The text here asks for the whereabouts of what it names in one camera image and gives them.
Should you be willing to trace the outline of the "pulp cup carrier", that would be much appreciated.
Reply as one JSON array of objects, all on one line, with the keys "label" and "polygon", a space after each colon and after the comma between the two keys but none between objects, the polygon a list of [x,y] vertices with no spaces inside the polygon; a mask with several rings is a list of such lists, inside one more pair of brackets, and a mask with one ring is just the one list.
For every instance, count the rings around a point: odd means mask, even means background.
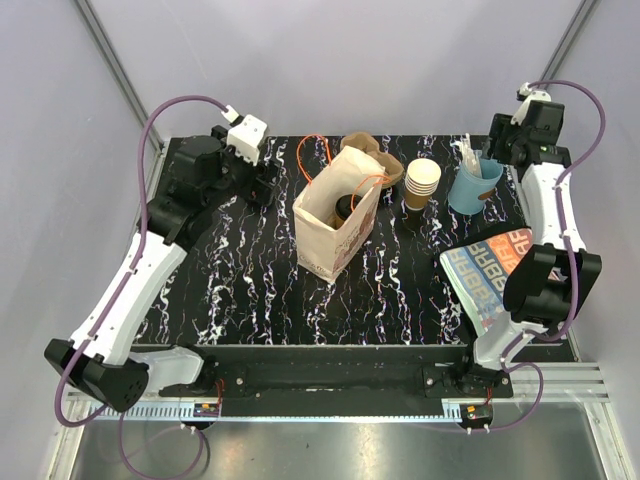
[{"label": "pulp cup carrier", "polygon": [[369,133],[355,132],[343,137],[340,142],[340,149],[345,146],[361,150],[375,159],[385,169],[385,174],[389,180],[382,185],[383,190],[392,188],[403,178],[404,167],[401,162],[392,154],[383,152],[379,142]]}]

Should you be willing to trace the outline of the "single black cup lid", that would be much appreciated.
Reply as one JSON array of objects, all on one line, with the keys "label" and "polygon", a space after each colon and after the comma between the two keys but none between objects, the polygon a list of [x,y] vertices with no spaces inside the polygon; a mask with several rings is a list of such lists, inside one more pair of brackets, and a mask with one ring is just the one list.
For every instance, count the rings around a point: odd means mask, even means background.
[{"label": "single black cup lid", "polygon": [[336,209],[340,209],[340,210],[349,210],[350,211],[350,215],[353,212],[353,205],[356,205],[357,202],[352,200],[352,196],[351,195],[344,195],[341,196],[335,204],[335,210]]}]

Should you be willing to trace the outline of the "single brown paper cup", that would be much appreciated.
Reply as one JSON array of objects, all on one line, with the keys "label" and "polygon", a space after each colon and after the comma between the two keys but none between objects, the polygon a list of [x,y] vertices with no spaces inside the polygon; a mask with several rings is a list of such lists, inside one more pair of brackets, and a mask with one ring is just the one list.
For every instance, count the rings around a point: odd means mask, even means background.
[{"label": "single brown paper cup", "polygon": [[349,215],[350,215],[349,210],[336,209],[334,211],[333,218],[332,218],[332,227],[335,230],[340,229],[342,225],[345,223],[345,221],[348,219]]}]

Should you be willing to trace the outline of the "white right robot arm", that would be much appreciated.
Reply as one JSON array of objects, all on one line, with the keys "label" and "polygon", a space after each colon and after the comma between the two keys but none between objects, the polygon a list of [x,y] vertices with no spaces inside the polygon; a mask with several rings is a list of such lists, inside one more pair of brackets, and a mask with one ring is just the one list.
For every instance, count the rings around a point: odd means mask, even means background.
[{"label": "white right robot arm", "polygon": [[532,339],[554,342],[564,336],[602,270],[573,215],[575,164],[557,144],[564,107],[544,91],[519,99],[515,114],[494,116],[483,152],[515,170],[533,244],[508,275],[503,313],[473,342],[468,362],[454,371],[455,387],[470,397],[486,389]]}]

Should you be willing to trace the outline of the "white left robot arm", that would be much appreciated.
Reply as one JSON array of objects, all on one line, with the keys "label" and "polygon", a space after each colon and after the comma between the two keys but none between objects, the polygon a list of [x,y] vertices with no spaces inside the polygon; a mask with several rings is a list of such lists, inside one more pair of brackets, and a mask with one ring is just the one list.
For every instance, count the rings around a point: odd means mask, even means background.
[{"label": "white left robot arm", "polygon": [[147,204],[146,227],[96,308],[70,339],[53,339],[44,356],[64,383],[119,412],[145,394],[184,386],[196,396],[215,386],[210,358],[195,346],[134,353],[139,326],[167,278],[213,223],[213,212],[237,196],[268,206],[277,166],[260,158],[266,124],[246,116],[230,129],[173,140],[165,182]]}]

